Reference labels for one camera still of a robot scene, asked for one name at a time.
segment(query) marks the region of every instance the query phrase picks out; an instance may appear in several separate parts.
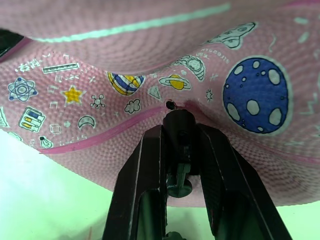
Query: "metal clamp jaw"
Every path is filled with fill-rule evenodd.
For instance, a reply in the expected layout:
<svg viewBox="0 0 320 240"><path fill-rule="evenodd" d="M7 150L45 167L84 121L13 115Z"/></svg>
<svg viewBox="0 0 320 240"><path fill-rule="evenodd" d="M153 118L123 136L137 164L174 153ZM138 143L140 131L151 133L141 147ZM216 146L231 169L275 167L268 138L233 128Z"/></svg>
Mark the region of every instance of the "metal clamp jaw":
<svg viewBox="0 0 320 240"><path fill-rule="evenodd" d="M215 239L291 240L254 168L184 109L147 130L119 172L102 240L182 240L166 234L166 207L192 192L189 175L200 175Z"/></svg>

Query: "yellow star graphic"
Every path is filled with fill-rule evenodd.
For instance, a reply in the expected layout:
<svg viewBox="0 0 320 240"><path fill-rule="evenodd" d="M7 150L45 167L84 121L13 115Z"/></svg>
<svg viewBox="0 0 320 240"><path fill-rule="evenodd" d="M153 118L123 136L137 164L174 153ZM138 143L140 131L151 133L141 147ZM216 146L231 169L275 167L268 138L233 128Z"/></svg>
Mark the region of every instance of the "yellow star graphic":
<svg viewBox="0 0 320 240"><path fill-rule="evenodd" d="M76 86L72 85L68 91L61 91L60 93L65 97L64 106L68 106L73 103L82 106L81 97L86 93L86 91L77 90Z"/></svg>

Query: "planet with craters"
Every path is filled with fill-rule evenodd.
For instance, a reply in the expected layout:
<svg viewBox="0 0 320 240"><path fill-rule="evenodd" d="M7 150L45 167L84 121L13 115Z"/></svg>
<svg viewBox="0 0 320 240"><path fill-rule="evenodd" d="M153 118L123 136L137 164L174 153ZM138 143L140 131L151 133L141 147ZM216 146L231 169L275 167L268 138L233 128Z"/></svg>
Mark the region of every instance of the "planet with craters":
<svg viewBox="0 0 320 240"><path fill-rule="evenodd" d="M223 86L223 105L232 120L257 134L279 130L288 117L289 79L285 69L264 56L237 63Z"/></svg>

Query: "striped planet graphic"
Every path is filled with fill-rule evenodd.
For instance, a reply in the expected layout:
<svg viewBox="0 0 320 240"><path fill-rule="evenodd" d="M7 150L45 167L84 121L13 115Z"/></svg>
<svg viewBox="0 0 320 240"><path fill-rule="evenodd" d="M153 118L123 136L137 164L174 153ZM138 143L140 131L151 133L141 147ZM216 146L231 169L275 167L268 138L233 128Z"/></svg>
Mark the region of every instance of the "striped planet graphic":
<svg viewBox="0 0 320 240"><path fill-rule="evenodd" d="M134 94L146 78L145 76L119 75L111 72L108 72L107 76L114 90L124 96Z"/></svg>

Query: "yellow ringed planet graphic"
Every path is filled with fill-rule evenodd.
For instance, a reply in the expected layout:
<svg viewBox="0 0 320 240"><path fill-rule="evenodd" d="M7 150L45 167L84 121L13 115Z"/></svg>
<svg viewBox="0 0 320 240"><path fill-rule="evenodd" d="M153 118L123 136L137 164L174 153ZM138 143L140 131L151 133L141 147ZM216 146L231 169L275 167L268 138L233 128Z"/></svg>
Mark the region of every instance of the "yellow ringed planet graphic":
<svg viewBox="0 0 320 240"><path fill-rule="evenodd" d="M190 90L191 84L187 79L182 78L179 75L173 74L168 77L162 77L159 79L159 83L164 86L173 87L178 91Z"/></svg>

